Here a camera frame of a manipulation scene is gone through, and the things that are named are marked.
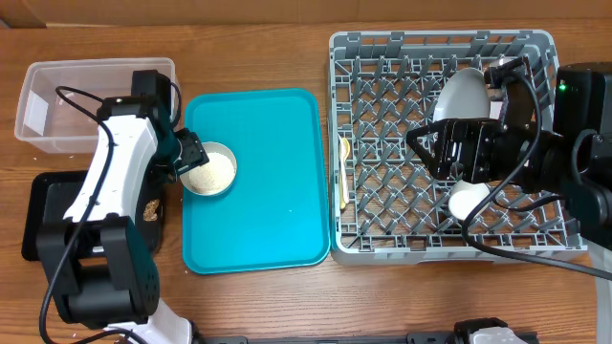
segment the small bowl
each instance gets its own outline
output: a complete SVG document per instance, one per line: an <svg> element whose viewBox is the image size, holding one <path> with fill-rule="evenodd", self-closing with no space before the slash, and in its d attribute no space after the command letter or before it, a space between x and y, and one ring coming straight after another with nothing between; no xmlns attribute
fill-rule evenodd
<svg viewBox="0 0 612 344"><path fill-rule="evenodd" d="M444 86L433 111L433 121L448 118L488 118L491 101L483 73L464 68Z"/></svg>
<svg viewBox="0 0 612 344"><path fill-rule="evenodd" d="M228 184L228 186L226 186L226 188L224 188L223 190L219 192L200 193L200 192L195 191L195 189L193 189L193 186L191 186L191 183L189 182L189 173L191 171L181 175L181 177L179 178L181 179L181 183L183 183L186 189L191 191L191 193L195 195L208 196L208 197L221 195L222 193L230 189L230 186L233 184L233 181L236 179L236 173L238 173L238 163L236 162L236 157L234 157L233 153L231 153L231 150L229 148L227 148L225 145L218 143L218 142L204 142L202 143L202 146L204 147L204 151L207 152L207 154L218 153L218 154L224 155L229 158L229 160L231 161L231 164L233 165L233 170L234 170L234 175L233 175L233 179L231 180L231 182Z"/></svg>

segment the white bowl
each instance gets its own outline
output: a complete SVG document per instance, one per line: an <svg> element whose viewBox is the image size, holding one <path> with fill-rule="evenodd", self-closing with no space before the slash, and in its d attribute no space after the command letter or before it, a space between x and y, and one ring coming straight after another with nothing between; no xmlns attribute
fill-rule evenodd
<svg viewBox="0 0 612 344"><path fill-rule="evenodd" d="M452 216L458 220L464 221L470 215L471 211L476 206L489 196L489 188L485 183L472 184L464 181L458 181L450 190L450 199L448 199L448 210ZM485 211L487 207L483 206L478 214Z"/></svg>
<svg viewBox="0 0 612 344"><path fill-rule="evenodd" d="M234 157L233 153L231 153L231 150L229 148L227 148L225 145L218 143L218 142L204 142L202 143L202 146L204 147L204 151L207 152L207 154L218 153L218 154L228 157L228 159L231 161L231 164L233 165L233 170L234 170L234 175L233 175L233 178L231 179L231 182L228 184L228 186L226 186L226 188L224 188L221 191L212 192L212 193L200 193L200 192L197 192L193 188L191 183L189 182L189 173L191 172L189 171L181 175L180 177L181 183L183 183L186 189L191 191L191 193L199 195L199 196L221 195L222 193L230 189L231 185L233 184L233 181L236 179L236 173L238 173L238 163L236 162L236 157Z"/></svg>
<svg viewBox="0 0 612 344"><path fill-rule="evenodd" d="M465 68L455 73L442 89L433 121L447 118L488 118L491 102L482 72Z"/></svg>

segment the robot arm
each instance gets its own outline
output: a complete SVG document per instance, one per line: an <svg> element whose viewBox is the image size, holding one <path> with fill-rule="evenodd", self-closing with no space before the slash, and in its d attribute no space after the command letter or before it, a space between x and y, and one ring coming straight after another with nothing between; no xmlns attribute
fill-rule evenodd
<svg viewBox="0 0 612 344"><path fill-rule="evenodd" d="M518 58L485 73L492 88L505 92L500 120L450 118L406 134L406 143L434 178L447 179L452 166L469 183L510 175L535 140L534 105L515 89L513 77L531 77L529 71L526 58ZM525 193L564 196L566 209L580 221L581 236L612 249L612 64L562 67L557 80L555 132L541 132L535 153L512 182ZM430 134L438 136L433 154L418 142Z"/></svg>
<svg viewBox="0 0 612 344"><path fill-rule="evenodd" d="M132 96L103 100L98 118L108 127L114 151L96 203L80 230L73 254L52 289L57 311L67 323L90 329L127 329L147 343L190 344L191 323L160 299L159 274L135 227L144 187L173 183L179 174L208 162L194 133L174 132L170 121L171 84L157 71L136 71ZM36 238L38 256L51 281L108 158L109 139L101 127L87 177L59 224L45 225ZM82 266L92 252L105 265Z"/></svg>
<svg viewBox="0 0 612 344"><path fill-rule="evenodd" d="M157 151L155 129L149 118L137 118L136 115L110 117L105 123L113 133L115 152L88 221L99 221L108 214L118 214L129 216L136 223L136 203L142 182L149 162ZM98 129L98 137L98 147L85 183L64 219L72 218L73 222L77 222L94 192L108 154L108 138L101 128Z"/></svg>

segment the black mount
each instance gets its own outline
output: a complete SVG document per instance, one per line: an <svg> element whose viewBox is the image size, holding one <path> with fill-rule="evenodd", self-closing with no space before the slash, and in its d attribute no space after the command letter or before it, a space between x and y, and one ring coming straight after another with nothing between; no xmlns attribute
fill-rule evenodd
<svg viewBox="0 0 612 344"><path fill-rule="evenodd" d="M37 236L46 230L45 225L62 222L64 213L75 202L86 176L87 171L63 171L43 172L34 178L21 245L21 255L25 260L31 262L40 260L36 250ZM148 178L142 185L136 205L135 225L147 249L153 254L157 252L162 242L164 190L160 186L154 187ZM155 209L155 216L145 218L144 211L152 202L159 202ZM103 256L103 252L93 249L99 246L100 242L92 243L92 249L85 258Z"/></svg>
<svg viewBox="0 0 612 344"><path fill-rule="evenodd" d="M489 327L508 327L497 318L461 321L454 331L416 332L407 335L247 339L244 336L194 339L194 344L469 344L470 334ZM538 344L536 333L517 333L528 344Z"/></svg>

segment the black base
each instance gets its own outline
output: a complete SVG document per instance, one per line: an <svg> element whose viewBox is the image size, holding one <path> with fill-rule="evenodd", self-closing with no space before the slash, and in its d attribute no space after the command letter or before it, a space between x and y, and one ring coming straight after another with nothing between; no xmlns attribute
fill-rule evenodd
<svg viewBox="0 0 612 344"><path fill-rule="evenodd" d="M87 171L45 172L32 182L28 217L23 234L21 255L25 260L38 261L36 235L43 224L59 223L64 213L77 198L78 191L85 181ZM157 208L157 220L147 222L143 218L144 208L149 201L160 200ZM164 194L162 189L143 187L139 196L136 213L136 228L146 243L149 252L156 252L162 241L162 224L164 219ZM91 256L103 255L92 252Z"/></svg>
<svg viewBox="0 0 612 344"><path fill-rule="evenodd" d="M247 339L244 336L198 338L193 344L447 344L452 331L408 333L407 335ZM523 341L538 344L535 333L517 333Z"/></svg>

